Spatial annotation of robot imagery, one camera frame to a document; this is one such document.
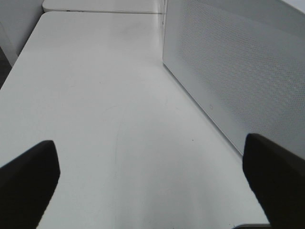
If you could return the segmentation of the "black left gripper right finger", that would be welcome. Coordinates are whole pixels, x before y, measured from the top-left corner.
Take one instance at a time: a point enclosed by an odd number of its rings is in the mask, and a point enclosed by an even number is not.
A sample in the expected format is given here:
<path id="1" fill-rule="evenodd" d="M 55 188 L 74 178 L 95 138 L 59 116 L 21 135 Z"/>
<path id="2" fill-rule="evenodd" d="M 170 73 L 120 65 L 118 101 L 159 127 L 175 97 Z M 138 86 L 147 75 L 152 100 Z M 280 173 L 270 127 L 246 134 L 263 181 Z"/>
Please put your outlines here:
<path id="1" fill-rule="evenodd" d="M 274 229 L 305 227 L 305 161 L 259 134 L 248 134 L 242 159 L 250 189 Z"/>

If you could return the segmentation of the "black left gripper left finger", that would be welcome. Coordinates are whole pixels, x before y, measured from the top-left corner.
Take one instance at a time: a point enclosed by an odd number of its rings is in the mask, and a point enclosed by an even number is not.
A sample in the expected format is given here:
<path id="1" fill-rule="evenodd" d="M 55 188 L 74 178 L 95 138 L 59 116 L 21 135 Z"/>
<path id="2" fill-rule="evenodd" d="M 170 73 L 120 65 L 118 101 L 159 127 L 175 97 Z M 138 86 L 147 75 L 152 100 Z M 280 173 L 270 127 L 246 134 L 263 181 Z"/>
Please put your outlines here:
<path id="1" fill-rule="evenodd" d="M 55 143 L 44 140 L 0 168 L 0 227 L 35 229 L 60 177 Z"/>

